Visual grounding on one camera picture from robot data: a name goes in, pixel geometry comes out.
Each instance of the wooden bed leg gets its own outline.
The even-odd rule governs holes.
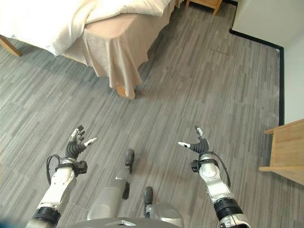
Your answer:
[[[190,4],[190,0],[187,0],[187,2],[186,2],[186,8],[188,8],[189,4]]]
[[[127,96],[125,95],[125,88],[123,88],[121,85],[119,85],[118,87],[116,87],[116,91],[117,91],[117,93],[118,93],[119,96],[127,98]]]
[[[22,56],[22,53],[18,51],[4,36],[0,35],[0,45],[4,47],[4,49],[8,50],[11,54],[16,55],[18,57]]]

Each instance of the wooden bed frame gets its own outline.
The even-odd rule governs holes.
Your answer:
[[[15,56],[22,56],[22,53],[14,47],[14,45],[12,45],[4,36],[0,35],[0,45],[4,47],[4,49],[8,50],[11,54],[15,55]],[[121,85],[119,85],[118,87],[116,87],[116,91],[118,93],[119,96],[122,96],[124,98],[127,98],[127,96],[125,95],[125,88],[123,88]]]

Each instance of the gray carpet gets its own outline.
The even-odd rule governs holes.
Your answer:
[[[216,228],[205,185],[190,169],[197,155],[177,145],[197,142],[197,124],[226,163],[252,227],[304,227],[304,186],[258,171],[270,157],[271,136],[263,131],[278,125],[278,52],[229,34],[235,11],[225,3],[216,17],[194,5],[176,9],[139,69],[143,84],[132,101],[78,62],[22,42],[13,42],[20,58],[0,47],[2,218],[32,216],[48,188],[46,158],[63,155],[82,124],[87,138],[99,140],[80,156],[88,172],[77,178],[60,225],[86,218],[133,148],[131,192],[120,216],[143,217],[142,193],[150,185],[155,201],[175,206],[187,228]]]

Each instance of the wooden cabinet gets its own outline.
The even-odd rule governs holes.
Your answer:
[[[265,131],[273,134],[269,167],[272,171],[304,185],[304,119]]]
[[[219,9],[219,6],[222,3],[222,0],[187,0],[186,8],[188,8],[189,3],[191,1],[195,2],[197,4],[200,4],[200,5],[203,5],[203,6],[207,6],[207,7],[213,8],[214,9],[213,15],[216,15],[216,13],[217,13],[217,11]]]

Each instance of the white bedsheet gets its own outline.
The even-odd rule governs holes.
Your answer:
[[[120,13],[161,16],[170,0],[0,0],[0,34],[58,56],[85,24]]]

